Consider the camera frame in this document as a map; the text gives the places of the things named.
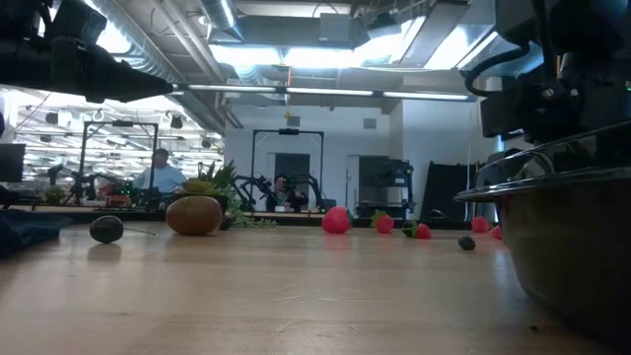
man in blue shirt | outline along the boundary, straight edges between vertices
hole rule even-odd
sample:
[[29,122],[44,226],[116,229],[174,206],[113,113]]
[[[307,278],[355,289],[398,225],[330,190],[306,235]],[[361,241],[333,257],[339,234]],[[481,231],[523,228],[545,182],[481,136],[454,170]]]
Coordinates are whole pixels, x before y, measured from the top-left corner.
[[[169,165],[168,161],[169,152],[163,148],[156,149],[154,152],[154,187],[157,187],[161,193],[172,193],[182,188],[182,184],[186,182],[184,174]],[[151,168],[147,168],[136,178],[134,187],[148,189],[150,179]]]

metal frame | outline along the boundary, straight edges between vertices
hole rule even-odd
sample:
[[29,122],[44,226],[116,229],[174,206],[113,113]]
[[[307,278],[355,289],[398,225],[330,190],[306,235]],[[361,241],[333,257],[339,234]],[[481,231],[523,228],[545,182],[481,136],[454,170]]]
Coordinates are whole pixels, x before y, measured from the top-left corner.
[[[88,132],[88,128],[91,125],[98,125],[100,126],[97,131],[93,132],[93,133],[89,133]],[[88,139],[90,139],[94,134],[96,134],[99,129],[101,129],[103,126],[105,125],[111,125],[113,127],[133,127],[135,125],[139,125],[139,126],[151,126],[154,127],[154,144],[152,147],[152,152],[155,153],[156,152],[156,148],[158,147],[158,129],[159,129],[159,125],[158,123],[138,123],[138,122],[131,122],[131,121],[113,121],[113,122],[96,122],[96,121],[85,121],[84,122],[84,127],[83,127],[83,140],[81,142],[81,158],[79,160],[79,172],[78,172],[78,176],[79,178],[77,178],[77,180],[75,181],[75,190],[77,191],[75,194],[75,199],[76,199],[76,204],[78,206],[81,205],[81,197],[83,196],[83,172],[85,169],[85,164],[86,164],[86,145],[88,143]],[[149,190],[151,190],[154,187],[154,168],[155,168],[155,164],[154,164],[154,160],[151,160],[151,174],[149,177]]]
[[[256,154],[256,135],[258,133],[278,133],[279,135],[283,132],[288,132],[287,129],[254,129],[252,131],[252,157],[250,162],[250,170],[249,175],[251,178],[254,178],[254,156]],[[302,130],[291,130],[293,134],[291,135],[300,135],[300,134],[317,134],[320,137],[320,145],[319,145],[319,190],[322,192],[322,169],[324,168],[324,132],[322,131],[302,131]],[[252,195],[252,186],[249,187],[249,194]]]

monitor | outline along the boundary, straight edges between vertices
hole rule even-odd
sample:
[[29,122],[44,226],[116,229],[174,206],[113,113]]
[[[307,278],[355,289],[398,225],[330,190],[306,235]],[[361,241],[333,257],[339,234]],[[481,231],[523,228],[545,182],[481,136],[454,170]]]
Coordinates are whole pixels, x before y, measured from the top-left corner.
[[26,144],[0,144],[0,182],[22,182]]

person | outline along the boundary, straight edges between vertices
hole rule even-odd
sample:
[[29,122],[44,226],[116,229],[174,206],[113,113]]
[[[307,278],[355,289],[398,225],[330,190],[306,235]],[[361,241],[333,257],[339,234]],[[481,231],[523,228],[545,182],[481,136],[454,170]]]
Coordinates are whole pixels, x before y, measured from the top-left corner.
[[309,198],[298,190],[287,191],[287,177],[280,174],[274,178],[274,194],[267,196],[265,207],[268,212],[275,212],[277,206],[285,207],[300,212],[301,206],[309,203]]
[[[169,151],[160,148],[154,152],[154,187],[161,193],[173,193],[181,189],[186,177],[180,170],[169,165]],[[135,188],[148,189],[151,179],[151,168],[147,168],[133,183]]]

wooden table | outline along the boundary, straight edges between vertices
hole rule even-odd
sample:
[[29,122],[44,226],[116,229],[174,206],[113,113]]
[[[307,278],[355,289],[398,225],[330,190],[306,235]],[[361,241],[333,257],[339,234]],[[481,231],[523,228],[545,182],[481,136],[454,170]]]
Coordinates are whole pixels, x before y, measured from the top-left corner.
[[173,236],[86,226],[0,263],[0,353],[607,354],[520,288],[501,242],[318,228]]

